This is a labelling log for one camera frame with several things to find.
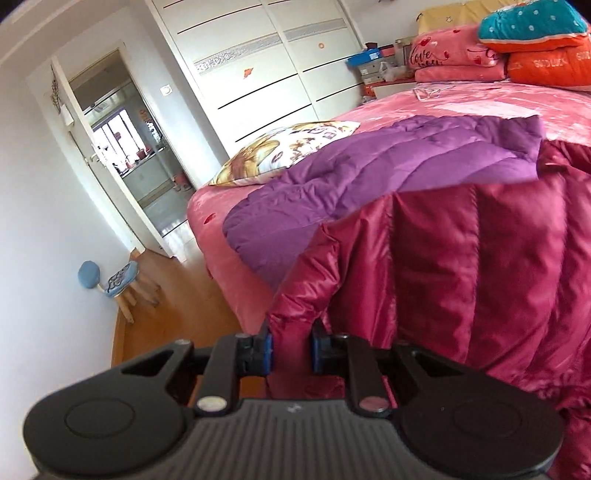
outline yellow cushion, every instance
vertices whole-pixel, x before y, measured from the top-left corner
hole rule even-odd
[[[480,23],[491,13],[523,0],[472,0],[470,2],[428,8],[418,18],[418,33]]]

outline pink pillow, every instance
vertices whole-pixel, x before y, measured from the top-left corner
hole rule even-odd
[[[498,82],[505,80],[505,61],[483,69],[482,67],[428,67],[414,73],[415,80],[423,82]]]
[[[478,27],[478,25],[462,25],[419,35],[413,41],[410,54],[411,68],[496,65],[499,54],[480,43]]]

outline blue stool cushion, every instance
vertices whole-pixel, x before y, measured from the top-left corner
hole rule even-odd
[[[109,284],[105,289],[105,294],[108,297],[115,297],[125,290],[127,285],[135,280],[138,276],[139,266],[137,262],[131,261],[115,275],[109,279]]]
[[[100,268],[91,261],[86,261],[78,270],[78,280],[84,288],[95,288],[100,282]]]

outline wooden stool leg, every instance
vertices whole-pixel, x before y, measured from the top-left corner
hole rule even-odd
[[[154,291],[160,289],[160,285],[158,285],[154,280],[142,272],[138,272],[138,281],[144,285],[149,286]]]
[[[123,291],[122,295],[125,297],[125,299],[126,299],[128,302],[129,302],[129,304],[130,304],[132,307],[135,307],[135,306],[136,306],[136,304],[138,303],[138,301],[137,301],[137,300],[135,299],[135,297],[134,297],[134,294],[133,294],[133,293],[131,293],[131,290],[130,290],[130,289],[126,288],[126,289]]]
[[[123,297],[123,295],[117,295],[115,297],[115,301],[117,302],[117,305],[119,305],[119,309],[121,310],[121,313],[123,313],[125,318],[127,318],[127,321],[129,323],[133,323],[134,316],[131,314],[131,310],[129,309],[129,306],[127,305],[127,302],[125,301],[125,298]]]
[[[156,297],[154,297],[150,292],[148,292],[142,285],[140,285],[137,280],[134,280],[132,283],[129,284],[134,291],[136,291],[140,296],[148,300],[154,307],[160,303]]]

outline bed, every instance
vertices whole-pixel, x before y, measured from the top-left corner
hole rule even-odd
[[[339,120],[361,123],[357,133],[372,131],[413,115],[539,115],[547,137],[591,145],[591,97],[585,93],[513,83],[431,85],[439,95],[419,101],[402,92],[361,106]],[[228,212],[260,186],[203,187],[189,203],[189,224],[217,281],[246,333],[257,333],[272,299],[271,288],[230,248],[222,233]]]

